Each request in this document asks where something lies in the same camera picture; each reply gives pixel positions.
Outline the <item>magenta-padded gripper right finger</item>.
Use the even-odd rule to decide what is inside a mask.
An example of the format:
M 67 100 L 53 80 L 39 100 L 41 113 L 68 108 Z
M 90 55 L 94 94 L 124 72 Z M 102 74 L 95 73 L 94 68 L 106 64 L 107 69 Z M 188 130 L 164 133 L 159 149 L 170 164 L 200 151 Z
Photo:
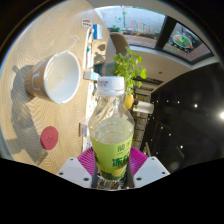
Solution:
M 128 168 L 127 187 L 140 188 L 169 175 L 169 171 L 155 157 L 147 157 L 135 147 L 131 148 Z

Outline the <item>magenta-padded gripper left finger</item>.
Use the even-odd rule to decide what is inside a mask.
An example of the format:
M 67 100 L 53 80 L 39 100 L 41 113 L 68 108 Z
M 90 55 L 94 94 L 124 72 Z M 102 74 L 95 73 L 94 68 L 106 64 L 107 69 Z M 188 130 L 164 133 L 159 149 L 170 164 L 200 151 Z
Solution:
M 68 158 L 56 175 L 81 187 L 95 188 L 98 176 L 93 149 L 85 150 L 77 158 Z

